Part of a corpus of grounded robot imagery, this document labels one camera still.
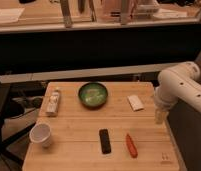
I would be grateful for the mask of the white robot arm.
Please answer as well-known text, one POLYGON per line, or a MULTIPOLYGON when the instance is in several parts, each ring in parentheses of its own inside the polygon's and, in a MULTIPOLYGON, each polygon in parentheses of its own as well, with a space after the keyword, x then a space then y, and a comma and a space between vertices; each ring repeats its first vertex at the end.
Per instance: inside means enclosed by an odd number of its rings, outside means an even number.
POLYGON ((158 75, 159 86, 153 94, 155 122, 162 124, 168 111, 178 102, 185 101, 201 113, 201 70, 195 62, 182 62, 163 69, 158 75))

